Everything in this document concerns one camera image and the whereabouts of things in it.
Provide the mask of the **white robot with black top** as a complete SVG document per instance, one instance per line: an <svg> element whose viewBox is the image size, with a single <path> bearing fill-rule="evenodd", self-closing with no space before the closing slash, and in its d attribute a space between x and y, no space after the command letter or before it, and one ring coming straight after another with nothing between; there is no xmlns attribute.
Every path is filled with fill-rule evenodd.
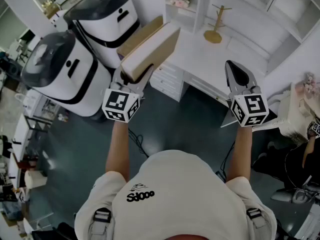
<svg viewBox="0 0 320 240"><path fill-rule="evenodd" d="M132 0L81 0L63 18L68 29L110 69L120 65L117 48L140 28Z"/></svg>
<svg viewBox="0 0 320 240"><path fill-rule="evenodd" d="M51 33L33 49L21 80L61 107L93 117L102 107L111 74L71 31Z"/></svg>

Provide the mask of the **small pink flower bouquet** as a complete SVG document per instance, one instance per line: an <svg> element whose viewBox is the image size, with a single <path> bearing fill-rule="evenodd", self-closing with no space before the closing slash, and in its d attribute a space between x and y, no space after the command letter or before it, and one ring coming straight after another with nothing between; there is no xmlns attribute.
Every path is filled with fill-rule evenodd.
<svg viewBox="0 0 320 240"><path fill-rule="evenodd" d="M313 73L307 72L304 82L304 92L310 98L315 98L320 95L320 82L316 81Z"/></svg>

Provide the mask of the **wooden mug tree stand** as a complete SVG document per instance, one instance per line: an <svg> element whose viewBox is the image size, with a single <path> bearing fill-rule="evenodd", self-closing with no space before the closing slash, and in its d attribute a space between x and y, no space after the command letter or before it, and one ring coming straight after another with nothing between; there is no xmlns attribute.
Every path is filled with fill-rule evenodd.
<svg viewBox="0 0 320 240"><path fill-rule="evenodd" d="M223 23L223 20L222 20L223 12L227 11L227 10L231 10L232 8L225 7L224 5L217 6L217 5L212 4L212 6L217 8L217 11L216 11L217 19L215 21L215 25L208 23L208 25L210 27L212 27L212 29L206 30L204 32L203 36L208 42L210 42L212 44L219 44L222 41L222 36L218 33L218 29L225 26Z"/></svg>

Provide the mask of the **white round stool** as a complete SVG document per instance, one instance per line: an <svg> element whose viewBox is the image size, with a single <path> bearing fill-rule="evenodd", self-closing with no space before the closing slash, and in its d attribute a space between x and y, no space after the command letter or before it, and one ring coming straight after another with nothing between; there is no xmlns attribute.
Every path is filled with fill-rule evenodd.
<svg viewBox="0 0 320 240"><path fill-rule="evenodd" d="M24 174L24 182L28 189L45 186L48 177L40 170L27 170Z"/></svg>

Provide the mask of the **person's right forearm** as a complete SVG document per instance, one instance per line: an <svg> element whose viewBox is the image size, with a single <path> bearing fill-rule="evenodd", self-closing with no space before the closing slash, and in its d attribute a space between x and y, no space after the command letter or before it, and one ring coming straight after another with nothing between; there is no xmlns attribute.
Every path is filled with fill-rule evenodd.
<svg viewBox="0 0 320 240"><path fill-rule="evenodd" d="M238 127L235 138L234 151L227 171L226 181L244 177L248 181L251 175L252 156L252 127Z"/></svg>

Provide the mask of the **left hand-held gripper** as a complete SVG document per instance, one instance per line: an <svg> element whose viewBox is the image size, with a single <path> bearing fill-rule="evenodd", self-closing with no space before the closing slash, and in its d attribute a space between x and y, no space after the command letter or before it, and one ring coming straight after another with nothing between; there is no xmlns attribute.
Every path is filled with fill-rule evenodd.
<svg viewBox="0 0 320 240"><path fill-rule="evenodd" d="M110 87L105 90L102 111L108 120L128 123L141 106L144 89L154 72L151 64L135 83L125 83L123 68L118 67Z"/></svg>

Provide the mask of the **pink and white flower bunch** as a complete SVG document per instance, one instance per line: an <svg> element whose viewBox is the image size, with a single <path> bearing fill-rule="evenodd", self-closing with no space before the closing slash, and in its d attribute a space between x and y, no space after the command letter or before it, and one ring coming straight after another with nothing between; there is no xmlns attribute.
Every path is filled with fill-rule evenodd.
<svg viewBox="0 0 320 240"><path fill-rule="evenodd" d="M169 4L178 8L188 8L192 0L169 0Z"/></svg>

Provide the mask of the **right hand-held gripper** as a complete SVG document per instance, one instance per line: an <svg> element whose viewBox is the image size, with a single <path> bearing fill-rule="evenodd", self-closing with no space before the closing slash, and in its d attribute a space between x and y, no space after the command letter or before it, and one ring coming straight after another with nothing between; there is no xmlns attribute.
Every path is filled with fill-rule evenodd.
<svg viewBox="0 0 320 240"><path fill-rule="evenodd" d="M256 85L253 73L242 64L233 60L225 62L227 85ZM269 107L260 86L245 87L229 94L229 110L225 116L225 125L238 123L241 127L261 125L269 115Z"/></svg>

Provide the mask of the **white lace covered furniture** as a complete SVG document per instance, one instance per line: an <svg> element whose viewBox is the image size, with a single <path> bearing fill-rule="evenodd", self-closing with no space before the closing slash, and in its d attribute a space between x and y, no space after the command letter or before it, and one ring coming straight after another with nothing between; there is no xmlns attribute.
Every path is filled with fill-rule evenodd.
<svg viewBox="0 0 320 240"><path fill-rule="evenodd" d="M320 95L308 97L290 85L289 95L280 101L278 108L280 133L299 145L307 141L307 128L316 118L320 119Z"/></svg>

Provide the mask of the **white desk with drawers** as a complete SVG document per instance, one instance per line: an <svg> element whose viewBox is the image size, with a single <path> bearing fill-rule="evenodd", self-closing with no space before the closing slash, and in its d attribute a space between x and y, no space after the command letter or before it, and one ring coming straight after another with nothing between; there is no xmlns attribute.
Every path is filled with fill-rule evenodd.
<svg viewBox="0 0 320 240"><path fill-rule="evenodd" d="M222 14L221 43L204 37ZM192 0L179 8L162 0L165 23L180 27L173 54L166 62L184 70L190 85L228 98L225 62L236 61L252 71L267 96L303 79L320 76L320 0Z"/></svg>

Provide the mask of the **person's beige printed shirt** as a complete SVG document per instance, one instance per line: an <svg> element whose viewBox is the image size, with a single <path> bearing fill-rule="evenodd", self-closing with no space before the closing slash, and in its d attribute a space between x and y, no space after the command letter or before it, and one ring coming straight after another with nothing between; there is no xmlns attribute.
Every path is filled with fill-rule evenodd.
<svg viewBox="0 0 320 240"><path fill-rule="evenodd" d="M115 171L99 177L74 230L78 240L275 240L277 221L245 177L223 182L198 156L165 150L128 182Z"/></svg>

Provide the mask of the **brown cardboard box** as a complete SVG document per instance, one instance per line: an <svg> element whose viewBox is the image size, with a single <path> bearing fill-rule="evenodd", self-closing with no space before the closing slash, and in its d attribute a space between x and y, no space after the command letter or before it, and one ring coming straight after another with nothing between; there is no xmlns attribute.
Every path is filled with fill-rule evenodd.
<svg viewBox="0 0 320 240"><path fill-rule="evenodd" d="M122 61L135 47L142 43L163 25L163 16L160 15L143 27L139 27L120 47L116 49L117 55Z"/></svg>

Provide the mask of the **person's left forearm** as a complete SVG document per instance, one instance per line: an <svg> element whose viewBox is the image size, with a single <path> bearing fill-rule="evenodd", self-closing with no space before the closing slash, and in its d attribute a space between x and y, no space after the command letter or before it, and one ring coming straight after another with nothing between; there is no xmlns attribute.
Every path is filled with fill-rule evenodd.
<svg viewBox="0 0 320 240"><path fill-rule="evenodd" d="M125 122L114 122L105 171L120 173L126 182L129 181L129 127Z"/></svg>

